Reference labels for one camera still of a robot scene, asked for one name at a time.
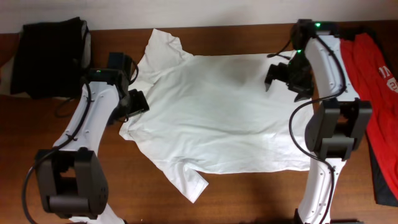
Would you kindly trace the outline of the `white t-shirt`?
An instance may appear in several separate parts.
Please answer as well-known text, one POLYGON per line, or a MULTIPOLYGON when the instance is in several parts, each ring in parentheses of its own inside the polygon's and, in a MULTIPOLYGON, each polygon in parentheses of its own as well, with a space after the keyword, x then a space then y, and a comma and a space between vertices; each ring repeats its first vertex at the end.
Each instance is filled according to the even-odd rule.
POLYGON ((208 185, 202 173, 306 171, 300 148, 313 109, 300 109, 285 83, 264 84, 269 67, 289 56, 192 55, 155 29, 133 83, 149 110, 119 133, 191 202, 208 185))

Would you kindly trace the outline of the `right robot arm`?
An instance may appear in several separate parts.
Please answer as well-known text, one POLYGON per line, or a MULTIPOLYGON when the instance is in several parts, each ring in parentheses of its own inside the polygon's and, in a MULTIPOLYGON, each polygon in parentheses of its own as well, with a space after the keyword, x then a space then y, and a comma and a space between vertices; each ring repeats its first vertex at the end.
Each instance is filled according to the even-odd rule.
POLYGON ((310 169, 305 193, 295 209, 294 223, 326 224, 338 177, 359 147, 373 113, 369 101, 354 90, 341 56, 338 26, 333 22, 298 20, 290 32, 293 48, 311 68, 319 107, 305 128, 310 169))

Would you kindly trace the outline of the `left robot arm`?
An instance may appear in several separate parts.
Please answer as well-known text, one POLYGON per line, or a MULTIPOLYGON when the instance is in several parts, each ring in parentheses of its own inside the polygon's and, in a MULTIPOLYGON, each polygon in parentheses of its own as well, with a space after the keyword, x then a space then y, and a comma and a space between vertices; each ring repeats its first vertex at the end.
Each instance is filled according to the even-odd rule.
POLYGON ((149 110, 130 90, 138 71, 92 69, 82 78, 79 104, 51 149, 39 150, 34 169, 47 213, 77 223, 125 223, 108 205, 108 182, 98 159, 105 127, 149 110))

